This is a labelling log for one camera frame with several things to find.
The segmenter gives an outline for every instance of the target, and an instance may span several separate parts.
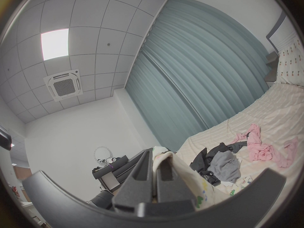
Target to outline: square ceiling light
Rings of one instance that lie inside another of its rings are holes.
[[[43,60],[68,56],[69,29],[58,29],[41,34]]]

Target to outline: bed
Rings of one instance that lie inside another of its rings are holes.
[[[291,32],[283,28],[286,24],[288,24],[286,23],[286,17],[281,15],[278,23],[267,36],[269,40],[275,38],[275,40],[272,40],[272,44],[276,51],[277,45],[282,46],[282,41],[286,42],[286,37],[288,40],[291,37]],[[205,147],[209,151],[218,146],[220,142],[224,142],[226,145],[230,144],[237,133],[245,133],[252,123],[260,126],[262,142],[272,144],[285,157],[287,156],[287,150],[284,150],[284,142],[298,137],[297,155],[289,168],[279,168],[272,160],[252,162],[249,160],[247,147],[243,147],[236,154],[236,157],[242,160],[240,179],[251,176],[254,180],[265,168],[271,168],[287,177],[281,194],[260,223],[262,224],[288,196],[304,164],[303,87],[276,82],[261,98],[242,112],[217,126],[189,137],[177,152],[177,156],[189,165]],[[230,194],[234,187],[225,187],[220,184],[216,188]]]

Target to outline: smoke detector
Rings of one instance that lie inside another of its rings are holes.
[[[82,95],[79,69],[53,74],[43,78],[54,101]]]

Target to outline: teal curtain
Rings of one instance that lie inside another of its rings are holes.
[[[178,150],[266,92],[267,54],[225,13],[194,0],[168,0],[126,90],[161,145]]]

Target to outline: pink clothing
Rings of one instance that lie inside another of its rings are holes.
[[[288,140],[284,143],[284,148],[287,148],[287,159],[272,145],[262,143],[260,127],[256,124],[251,124],[246,133],[237,133],[237,136],[232,143],[239,142],[245,139],[247,134],[247,148],[249,150],[249,159],[251,161],[268,161],[273,159],[277,163],[278,167],[289,167],[295,158],[295,154],[298,148],[298,137]]]

